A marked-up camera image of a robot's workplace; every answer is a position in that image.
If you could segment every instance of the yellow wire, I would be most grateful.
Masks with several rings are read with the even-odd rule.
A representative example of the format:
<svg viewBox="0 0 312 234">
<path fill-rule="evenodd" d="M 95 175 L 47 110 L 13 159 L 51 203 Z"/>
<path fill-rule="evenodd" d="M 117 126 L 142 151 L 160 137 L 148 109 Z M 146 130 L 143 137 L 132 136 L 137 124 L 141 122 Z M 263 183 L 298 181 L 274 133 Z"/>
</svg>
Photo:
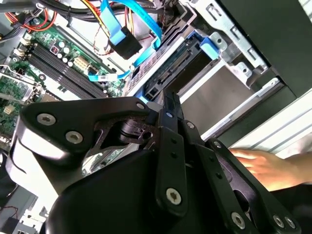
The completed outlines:
<svg viewBox="0 0 312 234">
<path fill-rule="evenodd" d="M 10 20 L 10 18 L 6 15 L 6 14 L 4 14 L 5 15 L 5 17 L 8 19 L 8 21 L 10 21 L 10 23 L 13 23 L 11 20 Z"/>
<path fill-rule="evenodd" d="M 100 24 L 102 30 L 104 31 L 104 33 L 106 34 L 106 36 L 109 37 L 109 31 L 107 29 L 107 27 L 105 26 L 104 22 L 102 21 L 101 17 L 98 16 L 98 14 L 96 13 L 96 11 L 93 9 L 93 7 L 86 1 L 86 0 L 80 0 L 82 1 L 88 8 L 89 10 L 93 13 L 93 15 L 95 16 L 95 18 L 97 18 L 98 23 Z"/>
<path fill-rule="evenodd" d="M 133 15 L 132 15 L 132 10 L 129 8 L 129 14 L 130 14 L 130 24 L 131 24 L 131 31 L 132 31 L 132 34 L 135 33 L 135 25 L 134 25 L 134 22 L 133 22 Z"/>
</svg>

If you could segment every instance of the cable connector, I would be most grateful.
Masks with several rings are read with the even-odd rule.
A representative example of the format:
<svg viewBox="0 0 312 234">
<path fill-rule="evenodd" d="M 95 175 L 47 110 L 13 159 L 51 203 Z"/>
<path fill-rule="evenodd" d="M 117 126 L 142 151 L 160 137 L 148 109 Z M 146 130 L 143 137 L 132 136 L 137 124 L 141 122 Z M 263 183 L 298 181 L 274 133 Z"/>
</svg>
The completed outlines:
<svg viewBox="0 0 312 234">
<path fill-rule="evenodd" d="M 121 32 L 125 35 L 125 38 L 121 42 L 117 45 L 114 45 L 111 41 L 108 43 L 117 54 L 127 60 L 139 52 L 142 46 L 126 26 L 121 29 Z"/>
<path fill-rule="evenodd" d="M 16 22 L 11 24 L 12 28 L 20 28 L 25 24 L 26 21 L 26 15 L 25 13 L 21 13 L 19 15 L 16 16 L 17 20 Z"/>
<path fill-rule="evenodd" d="M 91 82 L 108 82 L 118 80 L 117 74 L 106 74 L 106 75 L 88 75 Z"/>
</svg>

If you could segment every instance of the chip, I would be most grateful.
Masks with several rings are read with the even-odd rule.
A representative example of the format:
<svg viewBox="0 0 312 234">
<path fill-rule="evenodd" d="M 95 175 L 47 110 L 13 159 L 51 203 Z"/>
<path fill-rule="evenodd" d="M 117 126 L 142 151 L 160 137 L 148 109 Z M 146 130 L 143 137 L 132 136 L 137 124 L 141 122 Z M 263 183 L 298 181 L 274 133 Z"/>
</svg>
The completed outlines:
<svg viewBox="0 0 312 234">
<path fill-rule="evenodd" d="M 53 45 L 50 49 L 50 52 L 54 55 L 57 55 L 59 53 L 59 49 Z"/>
</svg>

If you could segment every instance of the finger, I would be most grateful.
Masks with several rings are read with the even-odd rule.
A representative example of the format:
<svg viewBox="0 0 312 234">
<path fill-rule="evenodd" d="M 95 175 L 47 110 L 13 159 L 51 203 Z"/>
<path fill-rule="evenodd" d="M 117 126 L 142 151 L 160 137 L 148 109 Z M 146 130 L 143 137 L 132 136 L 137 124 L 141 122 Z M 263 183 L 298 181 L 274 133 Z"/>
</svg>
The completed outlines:
<svg viewBox="0 0 312 234">
<path fill-rule="evenodd" d="M 231 153 L 236 157 L 247 158 L 247 159 L 256 159 L 254 151 L 252 150 L 239 150 L 239 149 L 230 149 Z"/>
<path fill-rule="evenodd" d="M 241 164 L 243 164 L 245 167 L 254 167 L 254 161 L 251 159 L 243 158 L 243 157 L 238 157 L 237 158 Z"/>
</svg>

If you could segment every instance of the blue plastic tab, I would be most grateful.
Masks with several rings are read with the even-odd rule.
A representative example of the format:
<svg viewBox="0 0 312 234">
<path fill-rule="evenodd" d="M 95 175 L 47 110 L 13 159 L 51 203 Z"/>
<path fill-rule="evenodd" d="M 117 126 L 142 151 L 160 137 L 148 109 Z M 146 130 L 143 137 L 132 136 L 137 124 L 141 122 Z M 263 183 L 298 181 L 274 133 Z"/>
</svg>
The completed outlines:
<svg viewBox="0 0 312 234">
<path fill-rule="evenodd" d="M 156 49 L 159 48 L 161 44 L 161 28 L 153 20 L 152 17 L 135 1 L 135 0 L 115 0 L 114 2 L 121 3 L 129 7 L 137 16 L 139 16 L 142 21 L 151 29 L 151 31 L 156 35 L 156 40 L 153 44 L 147 48 L 133 63 L 133 66 L 137 68 L 142 62 L 144 62 L 149 56 L 151 56 Z M 110 32 L 110 42 L 114 45 L 119 44 L 124 38 L 125 35 L 121 31 L 122 27 L 118 20 L 116 19 L 108 0 L 103 0 L 101 3 L 101 18 L 105 23 L 108 31 Z M 118 75 L 118 79 L 123 79 L 127 77 L 131 71 L 127 71 L 122 75 Z"/>
<path fill-rule="evenodd" d="M 204 38 L 199 46 L 212 60 L 218 59 L 219 50 L 215 44 L 209 39 Z"/>
</svg>

